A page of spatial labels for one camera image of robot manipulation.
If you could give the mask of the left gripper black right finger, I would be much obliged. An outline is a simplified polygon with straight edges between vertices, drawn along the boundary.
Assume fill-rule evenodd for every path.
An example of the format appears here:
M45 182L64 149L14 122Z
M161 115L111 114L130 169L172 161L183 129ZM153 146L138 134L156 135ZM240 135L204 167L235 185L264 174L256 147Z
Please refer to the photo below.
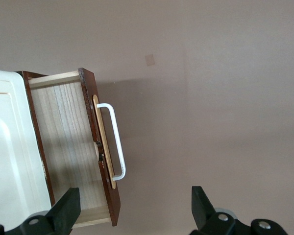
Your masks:
M192 215L197 229L192 235L286 235L276 222L254 219L245 225L227 212L216 211L201 186L192 187Z

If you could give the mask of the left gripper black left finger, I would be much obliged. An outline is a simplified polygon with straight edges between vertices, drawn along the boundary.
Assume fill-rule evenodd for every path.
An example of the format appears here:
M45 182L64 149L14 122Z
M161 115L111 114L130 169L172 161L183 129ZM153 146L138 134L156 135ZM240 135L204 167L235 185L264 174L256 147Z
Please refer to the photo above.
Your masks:
M80 216L80 190L70 188L46 215L35 215L9 231L0 224L0 235L68 235Z

